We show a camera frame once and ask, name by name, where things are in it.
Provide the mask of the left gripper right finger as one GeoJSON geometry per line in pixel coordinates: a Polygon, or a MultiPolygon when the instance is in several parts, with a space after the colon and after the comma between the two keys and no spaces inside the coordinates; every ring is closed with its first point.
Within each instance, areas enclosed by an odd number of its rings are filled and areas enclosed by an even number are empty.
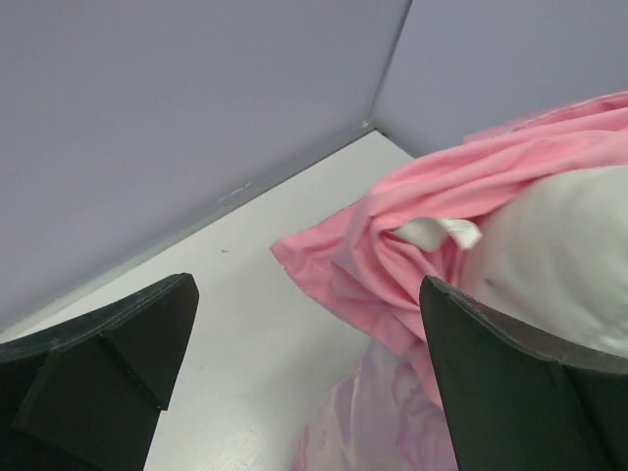
{"type": "Polygon", "coordinates": [[[427,277],[427,345],[461,470],[624,470],[627,361],[427,277]]]}

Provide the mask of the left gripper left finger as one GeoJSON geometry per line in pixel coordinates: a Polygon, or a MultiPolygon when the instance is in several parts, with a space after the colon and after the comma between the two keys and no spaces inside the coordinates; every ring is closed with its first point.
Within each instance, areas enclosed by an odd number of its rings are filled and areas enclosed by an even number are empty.
{"type": "Polygon", "coordinates": [[[198,300],[193,276],[176,274],[2,343],[2,469],[143,469],[198,300]]]}

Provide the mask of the pink satin rose pillowcase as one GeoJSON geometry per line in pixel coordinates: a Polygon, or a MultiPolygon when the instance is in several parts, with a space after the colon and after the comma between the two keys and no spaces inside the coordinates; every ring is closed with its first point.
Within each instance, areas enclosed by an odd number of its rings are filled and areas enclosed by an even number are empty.
{"type": "Polygon", "coordinates": [[[569,104],[467,135],[275,242],[293,282],[370,339],[305,427],[293,468],[455,469],[420,311],[424,278],[457,285],[496,210],[545,177],[625,168],[626,144],[625,93],[569,104]]]}

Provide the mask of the pink pillow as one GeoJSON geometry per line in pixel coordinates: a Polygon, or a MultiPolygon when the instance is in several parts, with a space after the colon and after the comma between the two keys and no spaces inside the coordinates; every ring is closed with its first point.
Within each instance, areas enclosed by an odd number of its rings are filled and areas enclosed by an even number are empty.
{"type": "Polygon", "coordinates": [[[571,171],[531,185],[482,224],[418,218],[396,235],[461,249],[457,286],[511,317],[627,354],[627,169],[571,171]]]}

